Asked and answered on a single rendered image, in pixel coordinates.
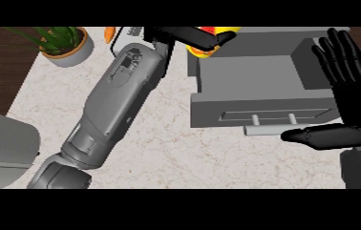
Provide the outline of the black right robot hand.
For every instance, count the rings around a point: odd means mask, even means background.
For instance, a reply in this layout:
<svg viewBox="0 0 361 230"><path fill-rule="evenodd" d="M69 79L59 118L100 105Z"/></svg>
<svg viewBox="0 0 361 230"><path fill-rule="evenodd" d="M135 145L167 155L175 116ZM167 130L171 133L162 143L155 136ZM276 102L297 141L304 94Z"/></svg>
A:
<svg viewBox="0 0 361 230"><path fill-rule="evenodd" d="M303 144L314 150L361 146L361 49L348 33L326 30L326 36L312 45L329 83L341 123L292 129L280 133L280 140Z"/></svg>

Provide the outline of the grey cabinet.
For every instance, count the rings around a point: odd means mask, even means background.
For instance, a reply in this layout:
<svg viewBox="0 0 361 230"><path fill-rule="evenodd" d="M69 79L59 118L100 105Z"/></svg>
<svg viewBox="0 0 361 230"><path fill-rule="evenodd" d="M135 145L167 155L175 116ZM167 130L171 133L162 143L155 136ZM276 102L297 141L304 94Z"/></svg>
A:
<svg viewBox="0 0 361 230"><path fill-rule="evenodd" d="M248 27L215 51L212 57L282 56L292 61L306 90L329 87L310 51L316 40L326 35L328 27Z"/></svg>

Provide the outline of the white flat object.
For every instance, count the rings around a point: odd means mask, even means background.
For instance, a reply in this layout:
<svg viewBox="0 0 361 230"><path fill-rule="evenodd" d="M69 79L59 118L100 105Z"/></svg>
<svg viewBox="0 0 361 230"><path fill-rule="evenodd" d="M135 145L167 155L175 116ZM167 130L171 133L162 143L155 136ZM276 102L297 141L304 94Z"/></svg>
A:
<svg viewBox="0 0 361 230"><path fill-rule="evenodd" d="M130 43L141 42L141 27L121 27L109 47L112 55L116 55Z"/></svg>

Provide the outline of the yellow and red cup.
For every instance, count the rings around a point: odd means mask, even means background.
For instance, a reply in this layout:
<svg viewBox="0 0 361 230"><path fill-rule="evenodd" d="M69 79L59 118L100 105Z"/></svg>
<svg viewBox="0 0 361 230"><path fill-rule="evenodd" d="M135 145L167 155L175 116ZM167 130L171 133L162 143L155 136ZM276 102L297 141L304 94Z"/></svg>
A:
<svg viewBox="0 0 361 230"><path fill-rule="evenodd" d="M206 31L208 33L211 33L212 35L226 32L226 31L233 31L238 32L239 31L239 27L199 27L199 29L202 31ZM211 56L211 54L217 51L220 47L215 46L214 49L208 52L198 50L195 47L186 46L186 49L189 51L189 53L198 57L198 58L206 58Z"/></svg>

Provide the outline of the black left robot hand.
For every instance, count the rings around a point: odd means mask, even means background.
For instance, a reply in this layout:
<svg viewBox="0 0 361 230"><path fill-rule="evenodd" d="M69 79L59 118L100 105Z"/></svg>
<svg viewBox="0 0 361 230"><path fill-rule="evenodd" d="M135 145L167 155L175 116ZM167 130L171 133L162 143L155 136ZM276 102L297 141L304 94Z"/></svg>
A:
<svg viewBox="0 0 361 230"><path fill-rule="evenodd" d="M144 27L143 40L149 43L169 44L174 41L192 46L201 51L209 52L215 46L221 46L235 37L233 31L211 34L195 27Z"/></svg>

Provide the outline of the grey drawer front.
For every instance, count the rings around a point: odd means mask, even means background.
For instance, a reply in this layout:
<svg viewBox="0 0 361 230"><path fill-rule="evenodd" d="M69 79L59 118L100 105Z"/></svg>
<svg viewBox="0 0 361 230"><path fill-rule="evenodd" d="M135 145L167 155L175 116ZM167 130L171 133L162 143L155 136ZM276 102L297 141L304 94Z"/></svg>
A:
<svg viewBox="0 0 361 230"><path fill-rule="evenodd" d="M329 90L304 90L235 94L192 94L190 127L251 126L252 115L260 125L288 124L294 114L298 124L320 124L340 117Z"/></svg>

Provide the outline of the grey rounded appliance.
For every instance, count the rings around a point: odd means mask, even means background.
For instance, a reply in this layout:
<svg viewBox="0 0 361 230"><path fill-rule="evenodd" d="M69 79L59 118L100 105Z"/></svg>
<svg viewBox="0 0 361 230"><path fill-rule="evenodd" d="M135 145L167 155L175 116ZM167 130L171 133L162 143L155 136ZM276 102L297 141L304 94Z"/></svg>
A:
<svg viewBox="0 0 361 230"><path fill-rule="evenodd" d="M0 188L23 175L39 151L35 127L0 115Z"/></svg>

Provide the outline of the green plant in grey pot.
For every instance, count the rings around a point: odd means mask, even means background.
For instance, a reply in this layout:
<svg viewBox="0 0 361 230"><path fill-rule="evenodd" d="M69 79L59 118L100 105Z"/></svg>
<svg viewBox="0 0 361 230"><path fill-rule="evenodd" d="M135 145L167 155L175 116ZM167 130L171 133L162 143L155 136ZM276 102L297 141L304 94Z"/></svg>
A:
<svg viewBox="0 0 361 230"><path fill-rule="evenodd" d="M93 52L94 43L82 27L50 27L47 30L42 27L35 27L39 38L11 27L5 27L5 30L36 45L36 51L60 68L78 65Z"/></svg>

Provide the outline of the grey drawer box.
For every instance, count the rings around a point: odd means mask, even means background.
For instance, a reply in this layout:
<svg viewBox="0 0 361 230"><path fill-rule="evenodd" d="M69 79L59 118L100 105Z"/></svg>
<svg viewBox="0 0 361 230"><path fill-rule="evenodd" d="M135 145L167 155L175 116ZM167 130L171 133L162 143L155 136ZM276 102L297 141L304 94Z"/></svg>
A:
<svg viewBox="0 0 361 230"><path fill-rule="evenodd" d="M212 57L196 61L201 90L209 94L239 91L251 97L326 90L329 85L310 51L313 43L312 38L303 38L223 47Z"/></svg>

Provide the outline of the orange carrot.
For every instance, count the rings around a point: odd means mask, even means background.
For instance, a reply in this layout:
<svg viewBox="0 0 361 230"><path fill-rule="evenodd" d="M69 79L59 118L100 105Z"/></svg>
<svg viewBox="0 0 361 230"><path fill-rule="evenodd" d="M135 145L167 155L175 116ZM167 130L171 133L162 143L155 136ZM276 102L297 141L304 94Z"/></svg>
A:
<svg viewBox="0 0 361 230"><path fill-rule="evenodd" d="M106 44L110 42L113 34L115 34L115 27L104 27L104 42L106 42Z"/></svg>

